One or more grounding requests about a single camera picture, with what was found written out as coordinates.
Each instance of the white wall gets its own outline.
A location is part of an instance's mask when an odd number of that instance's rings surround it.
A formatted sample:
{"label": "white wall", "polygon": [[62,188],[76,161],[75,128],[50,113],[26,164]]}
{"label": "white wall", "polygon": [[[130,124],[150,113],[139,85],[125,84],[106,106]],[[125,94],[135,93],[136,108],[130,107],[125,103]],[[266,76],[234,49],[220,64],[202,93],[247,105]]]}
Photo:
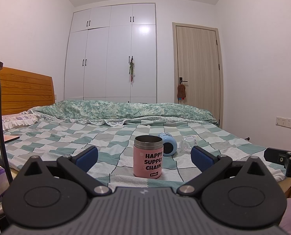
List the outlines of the white wall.
{"label": "white wall", "polygon": [[172,22],[218,27],[215,6],[188,0],[110,0],[75,8],[125,3],[156,3],[157,101],[174,102],[174,46]]}
{"label": "white wall", "polygon": [[224,129],[265,147],[291,149],[291,0],[219,0]]}
{"label": "white wall", "polygon": [[57,101],[63,100],[73,10],[68,0],[0,0],[0,61],[51,76]]}

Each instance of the checkered bedsheet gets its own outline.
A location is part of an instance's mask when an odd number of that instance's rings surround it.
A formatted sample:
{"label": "checkered bedsheet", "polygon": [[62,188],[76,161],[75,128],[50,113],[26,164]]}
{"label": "checkered bedsheet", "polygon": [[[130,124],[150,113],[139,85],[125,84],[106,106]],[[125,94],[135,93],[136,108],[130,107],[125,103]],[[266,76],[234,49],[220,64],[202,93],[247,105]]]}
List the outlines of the checkered bedsheet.
{"label": "checkered bedsheet", "polygon": [[285,178],[281,165],[265,161],[264,147],[253,145],[237,138],[210,123],[161,123],[145,125],[130,123],[122,126],[81,125],[61,121],[39,121],[37,124],[12,129],[6,134],[20,135],[19,140],[6,144],[10,166],[20,170],[28,158],[39,155],[44,161],[56,160],[61,155],[77,155],[94,145],[99,149],[98,162],[88,174],[108,185],[112,190],[117,186],[162,187],[174,190],[191,180],[201,171],[191,162],[189,154],[180,149],[170,157],[163,157],[162,175],[157,179],[138,178],[133,175],[133,144],[138,135],[169,132],[177,141],[187,135],[197,135],[198,146],[213,155],[225,154],[233,160],[246,160],[250,155],[259,156],[277,181]]}

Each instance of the pink notebook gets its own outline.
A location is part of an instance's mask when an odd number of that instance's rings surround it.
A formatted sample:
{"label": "pink notebook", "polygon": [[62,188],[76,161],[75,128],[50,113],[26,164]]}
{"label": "pink notebook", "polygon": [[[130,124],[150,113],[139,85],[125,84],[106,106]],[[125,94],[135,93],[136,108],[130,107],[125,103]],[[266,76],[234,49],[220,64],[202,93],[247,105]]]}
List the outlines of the pink notebook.
{"label": "pink notebook", "polygon": [[12,140],[16,140],[16,139],[19,139],[19,136],[16,136],[16,135],[4,135],[4,142],[5,143],[8,143]]}

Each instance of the wall socket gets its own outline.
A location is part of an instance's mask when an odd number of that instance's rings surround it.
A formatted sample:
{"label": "wall socket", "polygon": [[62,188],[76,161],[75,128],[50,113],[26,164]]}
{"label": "wall socket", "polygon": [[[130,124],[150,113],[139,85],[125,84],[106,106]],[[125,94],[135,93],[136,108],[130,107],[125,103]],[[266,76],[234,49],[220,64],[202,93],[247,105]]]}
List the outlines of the wall socket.
{"label": "wall socket", "polygon": [[276,125],[291,128],[291,119],[290,118],[276,117]]}

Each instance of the triangular hole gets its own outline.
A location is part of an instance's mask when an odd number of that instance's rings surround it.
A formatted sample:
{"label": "triangular hole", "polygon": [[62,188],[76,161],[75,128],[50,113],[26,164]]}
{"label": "triangular hole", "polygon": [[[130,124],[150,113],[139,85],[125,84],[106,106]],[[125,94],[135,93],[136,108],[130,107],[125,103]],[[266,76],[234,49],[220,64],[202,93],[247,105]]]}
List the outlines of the triangular hole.
{"label": "triangular hole", "polygon": [[248,170],[248,174],[259,175],[259,176],[265,175],[264,172],[261,170],[261,167],[259,166],[259,164],[256,162],[251,163],[251,166]]}
{"label": "triangular hole", "polygon": [[42,171],[41,171],[38,163],[33,162],[30,164],[27,171],[25,172],[25,176],[37,175],[37,174],[41,174],[41,173],[42,173]]}

